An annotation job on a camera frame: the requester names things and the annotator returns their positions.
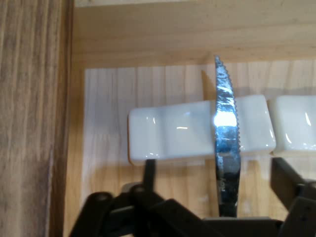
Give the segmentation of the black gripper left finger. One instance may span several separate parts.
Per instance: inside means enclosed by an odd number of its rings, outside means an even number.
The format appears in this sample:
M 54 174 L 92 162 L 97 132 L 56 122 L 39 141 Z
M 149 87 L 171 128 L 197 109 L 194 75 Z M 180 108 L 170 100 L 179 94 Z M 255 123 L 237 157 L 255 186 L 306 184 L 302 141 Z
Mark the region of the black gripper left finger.
M 156 161 L 145 162 L 143 181 L 113 197 L 92 193 L 71 230 L 72 237 L 203 237 L 204 222 L 173 199 L 154 191 Z

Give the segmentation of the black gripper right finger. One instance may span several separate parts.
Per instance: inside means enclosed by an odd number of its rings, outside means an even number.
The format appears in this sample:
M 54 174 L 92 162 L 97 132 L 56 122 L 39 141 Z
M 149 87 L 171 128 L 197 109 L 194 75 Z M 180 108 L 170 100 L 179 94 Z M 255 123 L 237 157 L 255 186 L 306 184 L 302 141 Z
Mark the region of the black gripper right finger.
M 272 158 L 270 186 L 288 215 L 279 237 L 316 235 L 316 181 L 302 178 L 283 158 Z

